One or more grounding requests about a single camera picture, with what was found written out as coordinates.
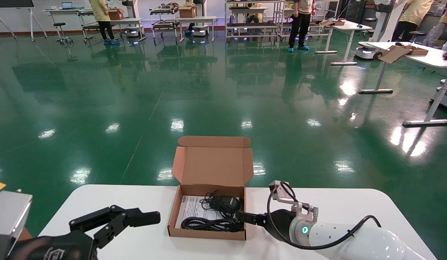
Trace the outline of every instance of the yellow shirt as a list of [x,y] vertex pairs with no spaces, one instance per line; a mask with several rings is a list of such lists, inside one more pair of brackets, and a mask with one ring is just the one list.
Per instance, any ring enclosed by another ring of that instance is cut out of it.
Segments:
[[108,10],[106,2],[104,0],[89,0],[91,8],[93,9],[93,15],[97,22],[111,21],[109,15],[104,14]]
[[185,0],[185,3],[183,4],[184,7],[195,7],[195,3],[193,3],[193,1],[188,2]]
[[311,13],[311,6],[313,5],[313,1],[309,0],[294,0],[294,3],[297,4],[297,11],[302,14]]
[[410,7],[403,13],[400,21],[420,26],[434,0],[410,0]]

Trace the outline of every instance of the white desk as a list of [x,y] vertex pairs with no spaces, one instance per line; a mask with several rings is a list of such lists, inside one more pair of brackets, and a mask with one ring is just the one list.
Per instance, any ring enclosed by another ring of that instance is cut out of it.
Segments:
[[[51,16],[51,19],[53,20],[53,23],[56,23],[55,17],[53,17],[53,16],[58,16],[58,15],[77,15],[81,25],[85,24],[85,21],[83,20],[83,16],[79,15],[79,14],[81,14],[81,13],[90,13],[91,12],[91,10],[85,10],[85,9],[71,9],[71,10],[55,9],[55,10],[42,10],[42,11],[46,12],[46,13],[50,13],[50,16]],[[58,37],[61,38],[60,30],[59,30],[58,27],[56,28],[56,32],[58,33]],[[85,38],[85,43],[87,42],[88,39],[91,39],[91,38],[93,38],[95,36],[95,35],[88,36],[86,30],[83,29],[83,28],[82,28],[82,33],[83,33],[83,37]]]
[[[111,25],[119,25],[119,28],[121,28],[121,25],[139,25],[141,26],[141,20],[144,20],[144,18],[124,18],[122,20],[111,20]],[[90,25],[98,25],[98,22],[94,23],[87,23],[84,26],[90,26]],[[141,42],[144,39],[146,39],[146,36],[141,33],[141,30],[138,31],[139,39],[138,41]]]
[[[146,227],[128,227],[98,250],[98,258],[119,259],[194,259],[194,260],[326,260],[313,251],[299,250],[269,235],[263,227],[247,225],[246,241],[169,237],[167,222],[175,196],[171,186],[86,185],[76,189],[63,203],[40,235],[68,233],[68,222],[76,217],[116,204],[141,211],[159,211],[161,222]],[[427,260],[436,260],[425,243],[400,213],[392,200],[372,189],[298,189],[297,198],[319,207],[319,221],[356,224],[372,214],[382,227],[398,235],[409,247]],[[246,210],[265,213],[268,188],[247,188]],[[272,202],[272,210],[290,209],[287,204]],[[97,230],[88,232],[93,235]]]
[[344,25],[332,25],[331,28],[329,28],[328,38],[326,40],[326,48],[324,49],[324,51],[315,51],[315,53],[316,54],[337,53],[337,51],[329,50],[329,42],[331,41],[331,35],[332,35],[333,29],[337,30],[337,31],[341,31],[341,32],[349,35],[349,37],[348,37],[349,40],[347,43],[347,49],[345,50],[344,59],[342,60],[342,62],[331,62],[330,65],[332,65],[332,66],[341,66],[341,65],[355,66],[357,64],[356,62],[353,62],[353,61],[347,62],[350,47],[352,46],[353,35],[354,35],[355,31],[371,30],[372,29],[371,27],[365,26],[365,25],[362,25],[362,28],[358,28],[357,25],[358,25],[357,23],[352,23],[349,21],[346,21]]
[[[388,48],[390,48],[390,46],[395,45],[395,43],[388,43],[388,42],[383,42],[383,43],[371,42],[368,44],[371,46],[377,47],[379,49],[388,49]],[[426,49],[429,52],[426,56],[405,55],[404,58],[424,64],[425,66],[430,66],[432,68],[435,68],[435,70],[437,70],[437,68],[447,68],[447,61],[444,61],[442,59],[442,54],[445,53],[446,51],[430,48],[427,46],[422,46],[422,45],[415,44],[415,43],[413,43],[412,45],[417,46],[418,48],[421,48],[421,49]],[[379,89],[381,82],[382,82],[382,78],[384,76],[384,72],[387,68],[387,65],[388,64],[386,62],[384,62],[384,65],[382,66],[382,70],[381,70],[381,73],[380,73],[378,81],[377,81],[376,88],[375,89],[362,89],[359,92],[360,94],[379,94],[379,93],[392,93],[393,92],[392,89]],[[432,120],[432,118],[435,114],[435,111],[437,110],[438,105],[442,101],[442,98],[445,95],[446,91],[447,91],[447,78],[446,78],[444,84],[442,85],[440,91],[438,92],[438,95],[434,99],[434,102],[430,106],[430,109],[427,112],[425,119],[424,120],[411,120],[411,121],[405,120],[402,125],[404,125],[404,126],[419,126],[419,127],[447,125],[447,120]]]
[[217,19],[216,16],[198,16],[198,17],[194,17],[194,18],[181,18],[181,17],[178,17],[177,21],[179,21],[180,23],[212,23],[212,41],[214,41],[215,40],[215,37],[214,37],[214,21],[216,19]]

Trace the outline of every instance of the black cable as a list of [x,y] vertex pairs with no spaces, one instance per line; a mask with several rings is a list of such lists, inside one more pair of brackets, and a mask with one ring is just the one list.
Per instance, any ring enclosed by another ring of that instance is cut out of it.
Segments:
[[[204,199],[201,199],[199,202],[201,203],[201,206],[203,209],[213,209],[215,211],[219,211],[220,215],[223,218],[229,218],[229,219],[233,219],[235,218],[235,211],[239,210],[241,208],[241,202],[239,201],[239,199],[237,199],[234,196],[219,196],[217,194],[217,191],[214,192],[208,192],[205,194]],[[233,208],[229,203],[225,203],[223,198],[229,198],[229,199],[235,199],[238,204],[236,206],[236,209]]]
[[188,217],[183,220],[181,227],[182,229],[235,232],[236,224],[227,218],[208,220],[202,217]]
[[286,239],[286,237],[284,237],[284,235],[281,234],[281,232],[278,230],[278,228],[273,223],[273,219],[271,218],[270,202],[271,202],[271,199],[273,198],[273,194],[278,189],[278,187],[279,187],[278,185],[275,185],[275,188],[271,191],[270,196],[268,196],[268,202],[267,202],[268,223],[271,225],[271,227],[276,232],[276,234],[284,242],[286,242],[289,245],[292,245],[293,247],[297,247],[297,248],[299,248],[301,250],[324,250],[324,249],[329,248],[329,247],[334,247],[334,246],[339,245],[340,243],[344,242],[347,238],[352,237],[353,234],[355,232],[357,232],[357,230],[360,229],[360,227],[362,227],[362,225],[369,219],[373,219],[376,222],[377,226],[381,227],[381,224],[376,219],[376,217],[374,217],[372,215],[368,215],[368,216],[364,217],[357,225],[355,225],[355,227],[353,227],[352,230],[348,230],[348,233],[345,234],[343,237],[341,237],[341,238],[337,239],[336,241],[331,242],[329,244],[321,245],[321,246],[302,246],[302,245],[295,244],[295,243],[289,241],[288,239]]
[[[283,190],[289,195],[289,197],[291,197],[291,198],[294,200],[294,202],[299,202],[299,201],[296,199],[296,193],[295,193],[294,190],[291,188],[291,186],[289,186],[289,184],[287,184],[287,183],[284,182],[284,181],[280,181],[280,184],[281,184],[281,188],[283,188]],[[306,211],[309,211],[309,207],[304,206],[303,203],[301,203],[301,204],[302,204],[302,208],[303,208],[303,209],[305,209]]]

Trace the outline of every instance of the box lid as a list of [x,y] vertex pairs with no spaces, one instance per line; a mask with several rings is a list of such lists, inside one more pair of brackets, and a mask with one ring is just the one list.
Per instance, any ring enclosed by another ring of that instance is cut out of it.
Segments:
[[108,9],[108,12],[120,12],[120,13],[124,13],[123,9]]
[[412,51],[411,46],[390,46],[389,51],[384,52],[382,57],[379,59],[381,61],[387,62],[388,64],[393,64],[400,58]]
[[181,184],[244,186],[254,175],[250,143],[241,136],[183,136],[172,175]]

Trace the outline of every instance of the black pants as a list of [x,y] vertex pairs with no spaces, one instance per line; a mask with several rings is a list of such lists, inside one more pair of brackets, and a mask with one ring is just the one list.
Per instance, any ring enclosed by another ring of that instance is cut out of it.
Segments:
[[309,31],[310,14],[299,13],[297,17],[291,16],[292,28],[289,35],[289,48],[293,48],[296,44],[296,36],[299,33],[299,47],[304,46],[305,37]]
[[392,41],[397,42],[400,34],[403,33],[401,37],[402,42],[409,42],[412,38],[410,31],[416,31],[418,25],[410,22],[400,21],[397,23],[397,27],[395,27],[394,34],[392,35]]
[[100,25],[101,37],[103,37],[104,40],[108,39],[106,37],[106,33],[104,32],[105,29],[108,29],[109,37],[111,38],[111,40],[114,40],[114,34],[112,33],[111,22],[110,21],[98,21],[98,24]]

